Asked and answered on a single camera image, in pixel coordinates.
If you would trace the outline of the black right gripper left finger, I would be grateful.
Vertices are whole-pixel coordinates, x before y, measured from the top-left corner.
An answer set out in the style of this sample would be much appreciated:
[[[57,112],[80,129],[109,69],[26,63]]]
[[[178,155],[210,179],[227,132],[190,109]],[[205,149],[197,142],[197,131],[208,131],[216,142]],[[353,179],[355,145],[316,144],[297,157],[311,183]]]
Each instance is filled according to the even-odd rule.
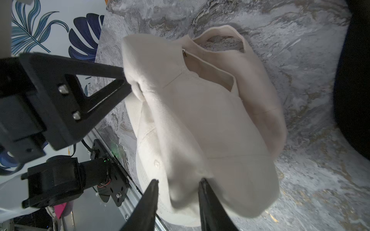
[[[158,208],[159,181],[153,179],[121,231],[154,231]]]

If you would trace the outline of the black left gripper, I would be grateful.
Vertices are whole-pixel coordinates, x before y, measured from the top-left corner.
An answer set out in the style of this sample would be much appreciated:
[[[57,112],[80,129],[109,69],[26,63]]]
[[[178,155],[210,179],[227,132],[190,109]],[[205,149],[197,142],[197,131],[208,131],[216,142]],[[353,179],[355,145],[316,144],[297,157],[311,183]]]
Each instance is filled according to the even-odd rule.
[[[78,75],[113,81],[86,96]],[[121,67],[42,53],[3,58],[1,146],[20,164],[46,156],[45,138],[55,150],[66,148],[81,141],[131,92]]]

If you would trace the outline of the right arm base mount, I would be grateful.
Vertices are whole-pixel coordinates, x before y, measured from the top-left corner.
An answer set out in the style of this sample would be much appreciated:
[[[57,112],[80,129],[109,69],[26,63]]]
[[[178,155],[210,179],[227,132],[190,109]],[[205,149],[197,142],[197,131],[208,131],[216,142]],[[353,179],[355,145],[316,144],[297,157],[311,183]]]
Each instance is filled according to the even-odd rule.
[[[119,161],[111,157],[99,139],[92,144],[89,161],[80,163],[75,157],[55,156],[29,168],[21,179],[28,181],[29,192],[28,199],[22,202],[23,208],[45,208],[70,202],[92,187],[96,187],[104,202],[112,198],[120,207],[130,186]]]

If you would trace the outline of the cream Colorado cap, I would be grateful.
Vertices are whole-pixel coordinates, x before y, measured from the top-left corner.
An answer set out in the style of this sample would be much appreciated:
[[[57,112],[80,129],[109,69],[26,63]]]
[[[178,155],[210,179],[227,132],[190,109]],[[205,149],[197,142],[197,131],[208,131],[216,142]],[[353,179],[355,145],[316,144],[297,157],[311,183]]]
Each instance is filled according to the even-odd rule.
[[[229,25],[174,41],[132,34],[121,51],[137,177],[142,189],[158,180],[159,217],[199,226],[201,179],[230,216],[255,218],[274,204],[274,159],[287,128],[277,90],[245,38]]]

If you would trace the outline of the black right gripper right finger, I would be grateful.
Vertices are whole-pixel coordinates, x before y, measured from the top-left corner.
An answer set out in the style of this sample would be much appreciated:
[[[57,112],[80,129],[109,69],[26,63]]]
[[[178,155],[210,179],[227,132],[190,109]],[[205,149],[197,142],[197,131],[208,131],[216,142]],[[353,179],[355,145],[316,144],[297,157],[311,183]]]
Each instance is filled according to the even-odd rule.
[[[238,231],[205,178],[199,182],[198,198],[202,231]]]

